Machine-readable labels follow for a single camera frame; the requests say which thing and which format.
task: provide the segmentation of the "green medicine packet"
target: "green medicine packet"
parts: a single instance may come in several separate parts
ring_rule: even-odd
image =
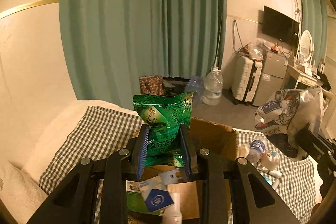
[[[145,166],[183,166],[177,133],[182,123],[190,125],[192,101],[192,92],[174,97],[151,94],[133,97],[135,110],[151,126]]]

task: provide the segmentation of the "blue gripper pad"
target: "blue gripper pad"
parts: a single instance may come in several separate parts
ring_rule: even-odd
[[[148,134],[149,126],[147,124],[142,124],[139,136],[133,149],[131,159],[132,165],[136,169],[136,177],[138,180],[141,178],[143,170],[145,168],[148,147]]]
[[[179,126],[179,138],[184,171],[190,179],[192,170],[197,166],[197,155],[185,124]]]

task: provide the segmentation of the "blue bottle label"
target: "blue bottle label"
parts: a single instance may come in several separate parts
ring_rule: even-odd
[[[265,151],[265,144],[261,140],[254,140],[250,145],[251,148],[257,150],[261,155]]]

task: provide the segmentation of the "drawer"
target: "drawer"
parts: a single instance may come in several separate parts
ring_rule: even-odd
[[[308,79],[308,78],[304,78],[304,77],[302,77],[301,82],[304,83],[304,84],[306,84],[306,85],[311,86],[311,80]]]

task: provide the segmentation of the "white circular logo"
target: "white circular logo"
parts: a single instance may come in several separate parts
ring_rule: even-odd
[[[162,195],[157,195],[155,196],[151,203],[154,205],[154,206],[157,206],[157,205],[160,205],[163,201],[164,201],[164,197]]]

